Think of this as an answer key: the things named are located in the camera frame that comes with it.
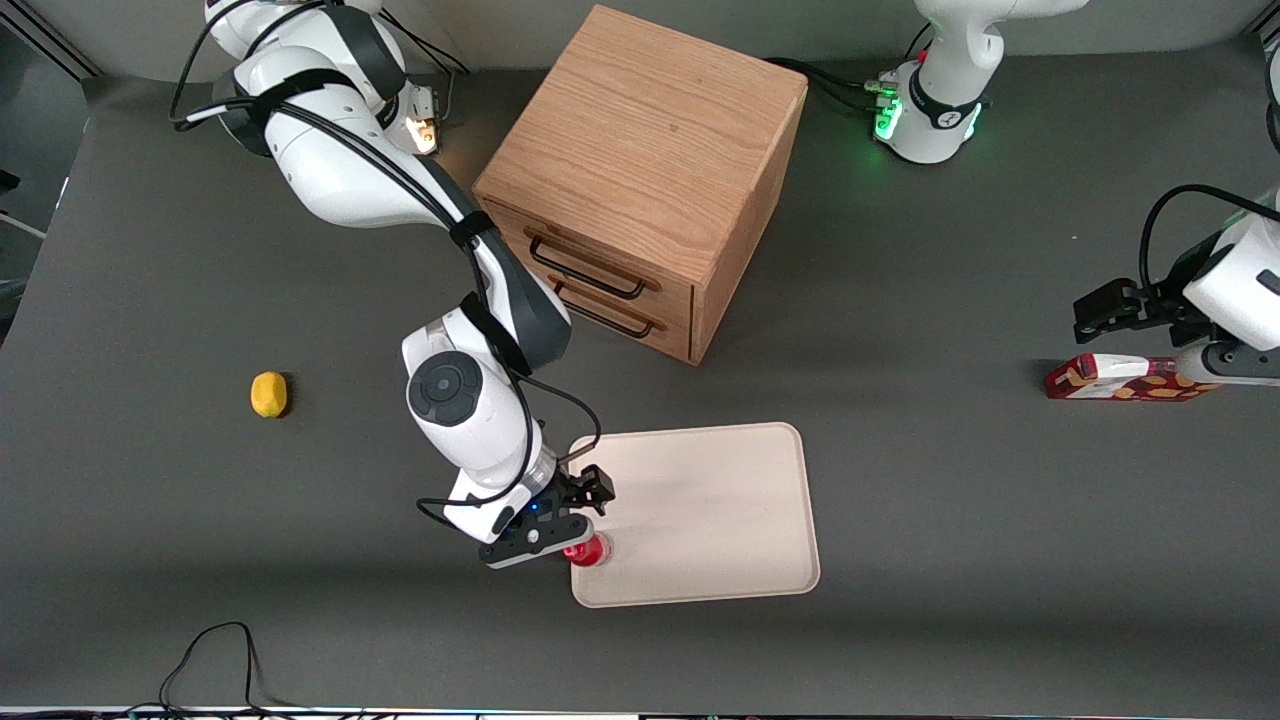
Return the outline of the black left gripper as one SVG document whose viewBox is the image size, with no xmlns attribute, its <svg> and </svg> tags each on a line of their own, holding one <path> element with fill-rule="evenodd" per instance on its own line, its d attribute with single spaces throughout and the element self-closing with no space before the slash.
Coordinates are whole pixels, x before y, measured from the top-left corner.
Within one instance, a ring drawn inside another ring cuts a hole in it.
<svg viewBox="0 0 1280 720">
<path fill-rule="evenodd" d="M 1120 331 L 1144 331 L 1166 325 L 1172 347 L 1185 347 L 1201 340 L 1212 340 L 1215 324 L 1187 297 L 1188 284 L 1210 264 L 1219 238 L 1206 238 L 1183 252 L 1165 278 L 1152 281 L 1149 240 L 1139 245 L 1139 282 L 1110 281 L 1073 304 L 1074 338 L 1088 345 L 1100 337 Z"/>
</svg>

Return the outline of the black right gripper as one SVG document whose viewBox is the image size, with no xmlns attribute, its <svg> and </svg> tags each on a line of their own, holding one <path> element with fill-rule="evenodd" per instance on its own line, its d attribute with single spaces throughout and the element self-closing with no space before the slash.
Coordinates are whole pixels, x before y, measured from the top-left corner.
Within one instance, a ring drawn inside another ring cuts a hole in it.
<svg viewBox="0 0 1280 720">
<path fill-rule="evenodd" d="M 614 498 L 613 480 L 595 464 L 585 466 L 579 477 L 556 470 L 547 486 L 522 509 L 522 523 L 536 524 L 581 509 L 603 518 L 605 503 Z"/>
</svg>

